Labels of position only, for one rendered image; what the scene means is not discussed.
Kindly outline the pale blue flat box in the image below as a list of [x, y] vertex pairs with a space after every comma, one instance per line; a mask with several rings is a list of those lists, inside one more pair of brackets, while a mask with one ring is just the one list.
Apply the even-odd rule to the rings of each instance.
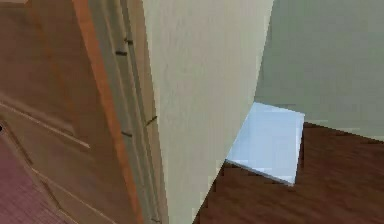
[[305, 115], [254, 102], [226, 161], [292, 186], [295, 184]]

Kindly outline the brown wooden room door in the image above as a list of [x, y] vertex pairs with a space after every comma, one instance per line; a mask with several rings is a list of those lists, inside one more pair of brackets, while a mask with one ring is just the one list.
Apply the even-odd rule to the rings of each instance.
[[0, 0], [0, 126], [67, 224], [144, 224], [90, 0]]

